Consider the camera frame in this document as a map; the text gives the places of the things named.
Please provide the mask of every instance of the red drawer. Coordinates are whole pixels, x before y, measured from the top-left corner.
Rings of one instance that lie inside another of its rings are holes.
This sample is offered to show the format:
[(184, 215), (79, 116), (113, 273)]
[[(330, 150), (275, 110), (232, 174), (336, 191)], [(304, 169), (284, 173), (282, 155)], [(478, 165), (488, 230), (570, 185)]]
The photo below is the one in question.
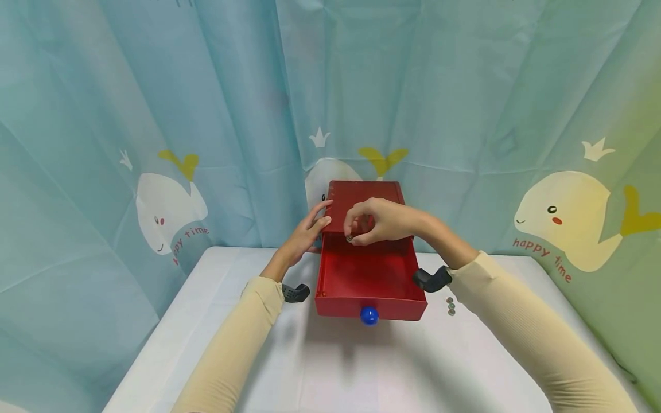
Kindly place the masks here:
[(413, 238), (353, 246), (342, 223), (346, 212), (370, 197), (403, 204), (398, 182), (332, 181), (327, 210), (331, 224), (323, 233), (315, 302), (321, 316), (360, 317), (366, 307), (379, 319), (419, 320), (427, 307), (424, 292), (412, 280), (418, 269)]

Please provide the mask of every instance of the curtain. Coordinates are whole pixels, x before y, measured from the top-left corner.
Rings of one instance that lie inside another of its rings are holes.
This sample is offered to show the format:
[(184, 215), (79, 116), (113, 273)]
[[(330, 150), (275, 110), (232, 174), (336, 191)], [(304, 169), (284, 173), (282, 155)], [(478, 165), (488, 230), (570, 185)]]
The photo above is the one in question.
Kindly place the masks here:
[[(661, 3), (0, 0), (0, 408), (98, 412), (203, 251), (398, 180), (661, 402)], [(422, 243), (418, 250), (429, 251)]]

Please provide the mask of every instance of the blue ball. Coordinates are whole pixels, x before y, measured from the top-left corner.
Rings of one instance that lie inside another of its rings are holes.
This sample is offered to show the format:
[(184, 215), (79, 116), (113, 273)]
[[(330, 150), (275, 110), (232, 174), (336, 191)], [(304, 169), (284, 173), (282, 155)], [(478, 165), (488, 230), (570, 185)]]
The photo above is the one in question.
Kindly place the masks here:
[(365, 325), (373, 326), (379, 322), (379, 312), (374, 307), (364, 307), (360, 311), (360, 319)]

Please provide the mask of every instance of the white tablecloth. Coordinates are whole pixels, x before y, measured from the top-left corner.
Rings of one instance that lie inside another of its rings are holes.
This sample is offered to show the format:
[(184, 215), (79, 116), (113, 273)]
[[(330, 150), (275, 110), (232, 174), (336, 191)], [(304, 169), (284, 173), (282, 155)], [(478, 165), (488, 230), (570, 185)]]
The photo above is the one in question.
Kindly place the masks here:
[[(267, 248), (213, 247), (173, 301), (105, 413), (169, 412), (246, 282), (273, 255)], [(641, 412), (651, 410), (562, 293), (528, 257), (497, 261), (546, 301), (621, 379)], [(434, 273), (436, 254), (418, 254)], [(315, 290), (319, 255), (306, 254), (285, 283)], [(237, 412), (550, 412), (543, 393), (480, 320), (445, 288), (427, 294), (418, 322), (319, 317), (313, 295), (285, 303), (253, 367)]]

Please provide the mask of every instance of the black bracket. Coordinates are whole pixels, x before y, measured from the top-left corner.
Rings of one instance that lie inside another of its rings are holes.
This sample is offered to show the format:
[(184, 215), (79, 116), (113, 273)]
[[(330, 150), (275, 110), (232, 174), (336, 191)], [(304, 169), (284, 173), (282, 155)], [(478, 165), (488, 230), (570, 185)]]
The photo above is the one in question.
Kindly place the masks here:
[(287, 303), (302, 303), (308, 295), (310, 295), (310, 287), (305, 284), (299, 284), (295, 289), (282, 284), (282, 294), (285, 296)]
[(447, 272), (447, 267), (442, 266), (432, 275), (420, 268), (413, 274), (413, 282), (428, 293), (435, 293), (452, 282), (452, 277)]

